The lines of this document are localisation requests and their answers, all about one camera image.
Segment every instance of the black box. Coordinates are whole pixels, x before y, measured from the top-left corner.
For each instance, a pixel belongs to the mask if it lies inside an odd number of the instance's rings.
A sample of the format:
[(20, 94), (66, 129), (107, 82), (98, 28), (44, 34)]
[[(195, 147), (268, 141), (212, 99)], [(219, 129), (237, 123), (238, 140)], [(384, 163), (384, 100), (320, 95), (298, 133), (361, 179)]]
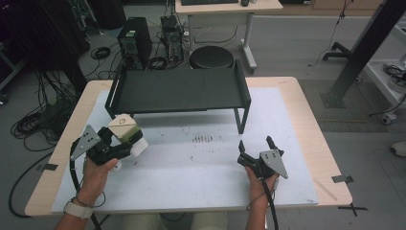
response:
[(182, 32), (176, 24), (177, 20), (174, 15), (161, 17), (163, 43), (167, 50), (169, 62), (183, 60)]
[(147, 20), (144, 17), (129, 17), (117, 37), (127, 69), (147, 68), (152, 52)]
[(125, 23), (121, 0), (90, 0), (89, 3), (102, 29), (118, 29)]

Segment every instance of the hand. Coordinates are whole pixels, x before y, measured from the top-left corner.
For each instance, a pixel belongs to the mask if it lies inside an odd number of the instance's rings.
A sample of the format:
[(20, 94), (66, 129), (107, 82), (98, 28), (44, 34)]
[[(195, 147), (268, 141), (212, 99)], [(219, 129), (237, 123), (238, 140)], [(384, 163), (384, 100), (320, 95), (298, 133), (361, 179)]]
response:
[(90, 158), (86, 159), (83, 185), (78, 193), (80, 203), (93, 206), (96, 199), (104, 190), (105, 183), (107, 181), (108, 172), (113, 169), (118, 159), (112, 159), (105, 164), (98, 166)]
[[(266, 197), (265, 190), (263, 189), (262, 182), (257, 179), (250, 168), (245, 167), (245, 171), (247, 171), (248, 179), (250, 180), (250, 202), (251, 202), (251, 209), (255, 209), (258, 211), (266, 212), (268, 207), (268, 198)], [(274, 174), (269, 178), (266, 178), (266, 184), (270, 191), (273, 191), (274, 184), (276, 179), (278, 178), (278, 174)]]

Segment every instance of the floor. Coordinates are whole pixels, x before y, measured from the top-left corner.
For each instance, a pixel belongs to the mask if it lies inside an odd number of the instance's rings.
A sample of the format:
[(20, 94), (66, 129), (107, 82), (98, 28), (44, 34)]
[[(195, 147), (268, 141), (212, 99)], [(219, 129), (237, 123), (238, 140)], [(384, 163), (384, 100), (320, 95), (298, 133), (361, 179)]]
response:
[[(159, 16), (163, 15), (165, 8), (160, 6), (133, 6), (125, 8), (127, 16), (146, 16), (150, 26), (152, 40), (159, 31), (154, 24), (159, 23)], [(334, 35), (347, 47), (351, 47), (361, 34), (368, 17), (347, 17), (340, 22)], [(341, 73), (346, 62), (343, 59), (317, 60), (319, 54), (327, 49), (336, 17), (272, 17), (257, 16), (252, 31), (251, 49), (259, 68), (251, 73), (244, 69), (248, 77), (293, 76), (299, 80), (335, 80)], [(199, 39), (223, 40), (231, 37), (233, 27), (201, 28)], [(91, 49), (100, 46), (110, 46), (117, 42), (115, 36), (118, 31), (104, 32), (103, 35), (91, 34)], [(245, 57), (239, 47), (239, 40), (243, 38), (244, 27), (237, 29), (235, 42), (224, 43), (235, 58)], [(393, 37), (388, 37), (381, 49), (373, 58), (396, 58), (404, 53), (401, 46)], [(79, 60), (82, 72), (86, 75), (93, 71), (97, 62), (85, 53)], [(110, 56), (105, 64), (98, 69), (109, 70), (110, 66), (118, 63)], [(96, 74), (88, 77), (97, 79)], [(363, 77), (364, 82), (371, 82), (368, 76)], [(371, 103), (376, 111), (383, 111), (388, 102), (376, 88), (370, 84), (358, 84), (363, 96)], [(10, 99), (9, 103), (0, 106), (0, 136), (2, 139), (0, 174), (3, 188), (0, 191), (0, 229), (51, 229), (59, 217), (17, 218), (8, 209), (8, 197), (12, 185), (18, 176), (28, 169), (40, 157), (51, 152), (28, 151), (23, 141), (10, 135), (11, 126), (23, 118), (29, 111), (38, 106), (36, 91), (38, 90), (35, 75), (30, 68), (25, 69), (18, 77), (12, 80), (3, 90)], [(353, 206), (366, 208), (354, 213), (348, 209), (337, 207), (324, 208), (291, 208), (278, 209), (280, 229), (314, 229), (314, 230), (341, 230), (341, 229), (405, 229), (406, 218), (406, 158), (393, 155), (389, 151), (391, 144), (406, 140), (406, 109), (396, 112), (397, 120), (387, 126), (387, 132), (324, 132), (327, 143), (334, 155), (341, 173), (350, 175), (354, 182), (348, 184), (353, 197)], [(43, 149), (48, 144), (40, 134), (35, 134), (27, 140), (27, 146), (32, 149)], [(14, 191), (12, 204), (14, 209), (23, 214), (23, 210), (30, 195), (41, 176), (41, 170), (34, 167), (25, 176)], [(116, 215), (107, 219), (102, 225), (103, 229), (117, 229), (122, 216)], [(172, 229), (182, 229), (191, 219), (190, 215), (179, 222), (171, 223)], [(228, 214), (228, 229), (244, 229), (247, 219), (246, 212), (233, 212)], [(91, 223), (87, 229), (93, 229)]]

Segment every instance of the white watch strap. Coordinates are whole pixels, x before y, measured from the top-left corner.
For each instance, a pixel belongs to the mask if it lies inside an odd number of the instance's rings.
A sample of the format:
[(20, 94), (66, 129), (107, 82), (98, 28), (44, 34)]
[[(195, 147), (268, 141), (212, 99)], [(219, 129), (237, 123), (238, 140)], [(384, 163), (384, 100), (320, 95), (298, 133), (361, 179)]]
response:
[(92, 217), (93, 209), (91, 207), (82, 207), (69, 201), (63, 209), (63, 212), (80, 219), (89, 219)]

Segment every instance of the round stool seat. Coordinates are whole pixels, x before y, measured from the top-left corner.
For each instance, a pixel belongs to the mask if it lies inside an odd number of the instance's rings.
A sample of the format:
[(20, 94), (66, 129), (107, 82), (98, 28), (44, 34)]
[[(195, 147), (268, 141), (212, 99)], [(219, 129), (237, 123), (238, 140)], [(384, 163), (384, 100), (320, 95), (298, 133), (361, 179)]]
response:
[(196, 49), (189, 60), (193, 69), (231, 68), (234, 66), (233, 55), (218, 46), (204, 46)]

